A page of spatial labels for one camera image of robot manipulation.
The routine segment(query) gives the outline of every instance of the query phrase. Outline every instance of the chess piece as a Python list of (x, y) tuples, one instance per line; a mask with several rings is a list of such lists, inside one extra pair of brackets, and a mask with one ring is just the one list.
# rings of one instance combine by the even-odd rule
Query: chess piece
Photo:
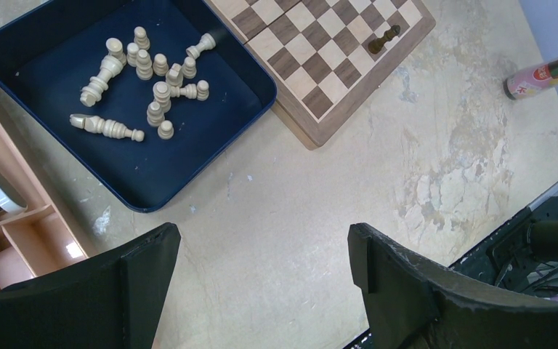
[(389, 30), (384, 32), (384, 35), (381, 38), (373, 39), (367, 47), (369, 48), (369, 52), (377, 55), (384, 45), (395, 38), (395, 36), (401, 33), (401, 27), (398, 25), (393, 25), (390, 27)]
[(137, 129), (130, 130), (125, 125), (114, 120), (104, 120), (99, 116), (88, 116), (84, 114), (69, 115), (71, 126), (83, 129), (90, 133), (101, 133), (108, 138), (131, 138), (136, 142), (144, 140), (144, 132)]
[(153, 61), (153, 71), (157, 76), (166, 76), (168, 73), (168, 59), (165, 55), (158, 53), (155, 55), (155, 60)]
[(159, 128), (157, 128), (157, 134), (162, 140), (169, 140), (172, 138), (172, 136), (174, 136), (174, 127), (172, 123), (167, 120), (163, 121), (161, 125), (159, 125)]
[(164, 120), (166, 120), (166, 117), (161, 110), (161, 105), (156, 101), (152, 101), (146, 110), (146, 121), (152, 127), (159, 127)]
[(170, 95), (172, 97), (177, 96), (176, 93), (177, 90), (182, 86), (182, 80), (182, 67), (180, 64), (175, 63), (172, 65), (172, 68), (170, 68), (170, 71), (168, 71), (168, 73), (166, 74), (166, 83), (170, 85)]
[(186, 57), (182, 66), (183, 76), (187, 79), (193, 79), (198, 70), (195, 68), (195, 60), (191, 57)]
[(108, 81), (117, 76), (123, 70), (121, 61), (107, 55), (102, 60), (100, 73), (90, 78), (90, 83), (82, 87), (80, 102), (87, 107), (92, 107), (95, 103), (102, 100), (102, 93), (108, 89)]
[(120, 40), (116, 38), (109, 38), (106, 40), (106, 48), (108, 49), (108, 54), (116, 58), (123, 66), (127, 64), (127, 58), (123, 53), (123, 44)]
[(175, 97), (181, 97), (181, 96), (194, 100), (195, 98), (198, 97), (197, 86), (195, 84), (188, 84), (185, 87), (177, 89), (177, 93), (175, 94)]
[(134, 42), (140, 49), (148, 49), (150, 48), (150, 40), (146, 35), (146, 30), (143, 27), (136, 27), (134, 29)]
[(206, 51), (207, 49), (214, 49), (217, 44), (215, 43), (215, 39), (211, 36), (211, 34), (206, 33), (202, 35), (200, 42), (195, 46), (188, 47), (185, 51), (187, 52), (187, 56), (197, 60), (200, 57), (200, 53), (202, 51)]
[(142, 80), (150, 80), (153, 77), (153, 63), (147, 50), (140, 49), (136, 57), (136, 74)]
[(153, 85), (153, 96), (155, 97), (155, 101), (161, 106), (161, 110), (164, 113), (167, 113), (172, 106), (172, 103), (170, 102), (170, 94), (170, 86), (167, 83), (159, 81)]
[(140, 48), (134, 42), (127, 45), (127, 64), (136, 68), (136, 60), (138, 59), (138, 51)]
[(209, 98), (209, 83), (206, 80), (198, 81), (198, 84), (195, 85), (195, 89), (198, 93), (198, 100), (206, 100)]

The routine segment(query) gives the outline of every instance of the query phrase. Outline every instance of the folding chessboard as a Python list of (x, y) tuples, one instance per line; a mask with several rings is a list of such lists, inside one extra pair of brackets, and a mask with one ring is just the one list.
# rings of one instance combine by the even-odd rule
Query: folding chessboard
[[(277, 84), (273, 110), (323, 145), (433, 29), (421, 0), (207, 0)], [(401, 33), (377, 55), (367, 44)]]

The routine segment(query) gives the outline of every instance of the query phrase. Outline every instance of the blue tray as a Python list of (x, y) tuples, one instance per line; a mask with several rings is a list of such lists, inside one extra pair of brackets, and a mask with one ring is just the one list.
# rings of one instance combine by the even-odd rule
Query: blue tray
[[(166, 119), (177, 133), (161, 140), (146, 122), (153, 85), (126, 65), (94, 107), (80, 89), (97, 75), (105, 41), (124, 47), (134, 28), (146, 28), (150, 53), (182, 63), (185, 49), (209, 32), (217, 41), (198, 58), (198, 75), (210, 84), (201, 102), (178, 98)], [(275, 101), (270, 76), (202, 0), (52, 0), (0, 28), (0, 87), (29, 112), (130, 209), (160, 209), (256, 121)], [(85, 113), (145, 132), (144, 142), (112, 140), (69, 124)]]

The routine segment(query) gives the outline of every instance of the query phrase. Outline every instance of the table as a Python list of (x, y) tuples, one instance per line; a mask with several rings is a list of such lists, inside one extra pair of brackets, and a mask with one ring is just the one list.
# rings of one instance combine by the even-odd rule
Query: table
[[(39, 1), (0, 0), (0, 25)], [(166, 207), (125, 208), (3, 103), (100, 250), (162, 222), (182, 243), (163, 348), (338, 348), (368, 327), (347, 254), (369, 222), (445, 265), (558, 180), (558, 98), (500, 83), (541, 60), (517, 3), (426, 0), (437, 26), (324, 147), (269, 112)]]

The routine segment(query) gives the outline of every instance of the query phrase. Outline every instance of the cylindrical pencil container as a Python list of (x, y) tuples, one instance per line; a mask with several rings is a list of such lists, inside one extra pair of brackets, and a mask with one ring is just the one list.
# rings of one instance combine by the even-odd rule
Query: cylindrical pencil container
[(511, 100), (537, 95), (558, 85), (558, 58), (522, 69), (504, 80), (504, 92)]

